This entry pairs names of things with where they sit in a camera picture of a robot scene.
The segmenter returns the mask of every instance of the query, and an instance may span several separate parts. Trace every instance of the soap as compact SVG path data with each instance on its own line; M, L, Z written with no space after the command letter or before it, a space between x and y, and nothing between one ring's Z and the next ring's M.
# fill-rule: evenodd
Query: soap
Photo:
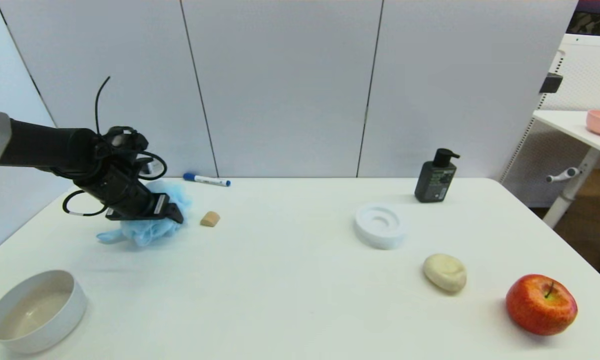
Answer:
M220 215L218 215L217 212L209 211L200 220L200 225L213 227L218 223L218 221L220 221Z
M447 292L459 292L466 285L466 267L453 256L436 253L426 258L423 268L426 277Z

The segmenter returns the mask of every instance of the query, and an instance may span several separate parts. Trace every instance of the tabletop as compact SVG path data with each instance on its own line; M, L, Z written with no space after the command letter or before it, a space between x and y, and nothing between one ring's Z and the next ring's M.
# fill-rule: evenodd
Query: tabletop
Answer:
M118 224L53 201L0 246L0 297L49 269L70 271L89 305L78 327L33 356L0 359L600 359L600 275L499 183L456 178L418 203L413 178L233 178L182 182L194 200L174 237L101 244ZM98 208L78 196L75 211ZM409 232L397 250L354 233L357 207L393 204ZM199 219L215 211L216 227ZM423 276L447 253L468 282L445 294ZM504 299L526 274L563 283L576 321L551 337L510 321Z
M586 129L587 111L537 110L533 117L600 151L600 135Z

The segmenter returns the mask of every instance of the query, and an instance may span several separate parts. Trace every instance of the wooden floor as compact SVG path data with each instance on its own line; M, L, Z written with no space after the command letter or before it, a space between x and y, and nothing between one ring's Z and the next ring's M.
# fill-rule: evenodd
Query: wooden floor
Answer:
M548 209L532 210L543 217ZM600 270L600 170L586 180L555 232Z

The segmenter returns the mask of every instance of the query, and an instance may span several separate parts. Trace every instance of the apple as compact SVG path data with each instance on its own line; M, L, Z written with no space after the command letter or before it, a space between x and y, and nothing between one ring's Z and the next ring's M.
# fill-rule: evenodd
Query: apple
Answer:
M578 315L578 304L564 285L548 276L522 276L506 294L506 310L519 326L537 335L555 335Z

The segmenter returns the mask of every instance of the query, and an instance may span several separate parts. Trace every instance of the cork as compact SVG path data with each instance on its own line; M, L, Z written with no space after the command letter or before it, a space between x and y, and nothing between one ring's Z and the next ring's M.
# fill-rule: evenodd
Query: cork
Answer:
M200 225L213 227L220 221L220 215L217 212L209 211L200 220Z

